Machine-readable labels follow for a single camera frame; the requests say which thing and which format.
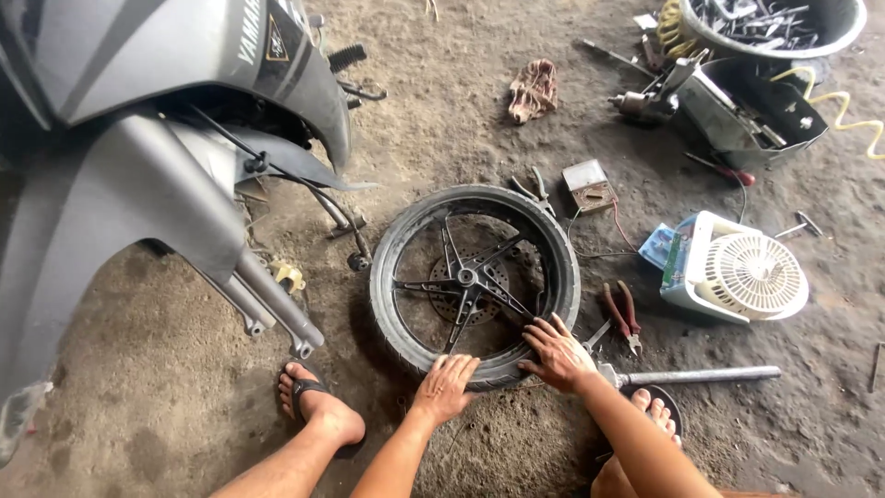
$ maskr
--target black rim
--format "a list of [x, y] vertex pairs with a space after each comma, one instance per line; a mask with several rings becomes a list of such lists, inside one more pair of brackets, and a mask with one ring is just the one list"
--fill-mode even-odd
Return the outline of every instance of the black rim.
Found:
[[[518, 233], [491, 246], [461, 255], [459, 254], [459, 249], [463, 248], [459, 247], [458, 243], [453, 240], [449, 220], [465, 214], [489, 216], [500, 222], [507, 223], [516, 229]], [[439, 248], [439, 252], [442, 253], [442, 258], [444, 258], [441, 279], [420, 281], [397, 280], [397, 271], [400, 268], [406, 248], [410, 246], [422, 229], [432, 224], [436, 225], [442, 240], [442, 247]], [[526, 323], [530, 322], [536, 315], [548, 316], [552, 311], [554, 300], [550, 298], [550, 288], [551, 286], [555, 287], [557, 282], [551, 280], [550, 264], [547, 261], [552, 261], [554, 248], [551, 245], [551, 241], [543, 235], [543, 232], [533, 220], [511, 206], [490, 199], [452, 199], [429, 208], [426, 214], [420, 216], [407, 229], [407, 233], [409, 232], [412, 233], [412, 236], [402, 245], [399, 253], [396, 255], [392, 271], [389, 273], [392, 280], [392, 285], [390, 286], [391, 300], [396, 316], [405, 330], [428, 351], [444, 354], [451, 353], [452, 349], [454, 349], [464, 335], [465, 330], [471, 327], [472, 323], [478, 322], [475, 317], [481, 314], [481, 308], [486, 307], [489, 303], [503, 310], [508, 310], [508, 313]], [[501, 280], [502, 274], [496, 269], [497, 265], [500, 265], [502, 260], [512, 253], [517, 244], [523, 241], [533, 245], [537, 250], [543, 273], [543, 289], [536, 295], [535, 302], [522, 302], [516, 299], [508, 291], [507, 286], [503, 284]], [[425, 294], [432, 302], [435, 300], [435, 305], [438, 305], [441, 300], [446, 300], [450, 304], [454, 319], [451, 320], [452, 326], [442, 350], [435, 350], [429, 347], [412, 332], [412, 329], [403, 318], [403, 312], [396, 299], [399, 292]], [[520, 343], [520, 341], [515, 341], [503, 350], [486, 355], [483, 358], [506, 354], [513, 348], [519, 347]]]

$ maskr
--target wire cutter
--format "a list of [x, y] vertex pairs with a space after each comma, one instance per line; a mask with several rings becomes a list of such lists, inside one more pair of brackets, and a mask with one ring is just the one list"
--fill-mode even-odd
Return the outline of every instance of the wire cutter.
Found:
[[544, 189], [544, 179], [541, 177], [541, 172], [538, 171], [537, 167], [532, 166], [532, 173], [535, 174], [535, 181], [538, 183], [538, 195], [533, 194], [527, 188], [523, 187], [519, 183], [519, 180], [516, 179], [516, 176], [510, 177], [510, 181], [513, 183], [513, 188], [520, 194], [532, 199], [541, 207], [541, 209], [546, 210], [551, 216], [556, 218], [556, 211], [553, 211], [553, 206], [551, 206], [549, 200], [547, 200], [549, 195], [547, 195], [547, 190]]
[[639, 342], [639, 330], [641, 327], [639, 326], [639, 323], [636, 323], [636, 310], [633, 306], [633, 294], [630, 293], [627, 284], [624, 284], [621, 280], [618, 281], [618, 287], [624, 292], [624, 301], [625, 306], [627, 307], [627, 320], [624, 321], [624, 317], [621, 315], [620, 311], [618, 311], [618, 307], [615, 306], [614, 299], [612, 298], [612, 288], [608, 284], [603, 285], [605, 305], [608, 307], [609, 313], [612, 315], [612, 320], [618, 325], [618, 330], [620, 330], [620, 333], [624, 334], [624, 337], [627, 338], [627, 344], [630, 346], [630, 351], [636, 356], [639, 356], [643, 352], [643, 345]]

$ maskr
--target tire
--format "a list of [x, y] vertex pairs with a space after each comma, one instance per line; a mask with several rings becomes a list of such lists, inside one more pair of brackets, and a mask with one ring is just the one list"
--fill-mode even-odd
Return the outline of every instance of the tire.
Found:
[[[467, 206], [465, 213], [471, 212], [469, 206], [472, 202], [494, 203], [496, 209], [500, 208], [503, 212], [518, 216], [519, 224], [550, 241], [549, 249], [545, 249], [548, 254], [544, 255], [544, 260], [549, 267], [547, 273], [553, 284], [550, 285], [550, 298], [545, 305], [544, 318], [550, 318], [550, 311], [555, 312], [566, 327], [571, 329], [578, 315], [581, 300], [578, 261], [565, 232], [552, 216], [532, 200], [500, 187], [459, 185], [435, 192], [407, 207], [393, 221], [378, 243], [369, 276], [369, 299], [377, 330], [387, 349], [405, 369], [417, 377], [427, 374], [440, 353], [427, 348], [404, 326], [394, 307], [393, 276], [403, 249], [411, 242], [415, 233], [432, 222], [441, 203], [453, 201], [458, 202], [459, 206]], [[517, 362], [533, 357], [535, 352], [521, 341], [503, 352], [483, 357], [467, 384], [467, 390], [483, 392], [517, 384], [529, 375], [517, 368]]]

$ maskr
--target leg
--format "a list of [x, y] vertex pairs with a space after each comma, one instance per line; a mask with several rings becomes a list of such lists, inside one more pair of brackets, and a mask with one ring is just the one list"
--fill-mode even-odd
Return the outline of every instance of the leg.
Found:
[[[663, 401], [652, 401], [651, 394], [645, 389], [639, 389], [633, 393], [633, 397], [630, 398], [630, 401], [643, 412], [646, 409], [649, 409], [649, 405], [651, 405], [651, 419], [658, 424], [661, 430], [673, 438], [673, 443], [675, 443], [676, 446], [682, 446], [682, 441], [679, 436], [675, 435], [676, 423], [673, 420], [670, 420], [670, 410], [664, 408]], [[633, 490], [633, 487], [630, 486], [630, 481], [627, 480], [627, 475], [625, 475], [624, 470], [621, 469], [620, 461], [616, 455], [610, 458], [609, 461], [603, 465], [602, 470], [599, 471], [599, 475], [596, 476], [596, 479], [590, 486], [590, 497], [636, 498], [636, 492]]]
[[[292, 379], [315, 376], [298, 363], [286, 365], [280, 376], [283, 411], [295, 417]], [[298, 399], [307, 425], [297, 436], [263, 462], [244, 472], [212, 496], [229, 498], [307, 498], [338, 448], [359, 442], [366, 433], [362, 417], [331, 394], [306, 391]]]

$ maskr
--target hand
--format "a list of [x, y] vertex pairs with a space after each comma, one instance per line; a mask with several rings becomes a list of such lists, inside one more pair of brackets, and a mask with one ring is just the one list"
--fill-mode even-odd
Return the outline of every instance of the hand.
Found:
[[574, 393], [580, 382], [597, 373], [596, 365], [556, 314], [552, 322], [536, 317], [534, 325], [526, 325], [522, 337], [541, 356], [541, 364], [521, 360], [517, 366], [563, 393]]
[[464, 388], [478, 366], [480, 359], [469, 354], [440, 356], [418, 387], [410, 411], [428, 417], [434, 427], [451, 420], [473, 399]]

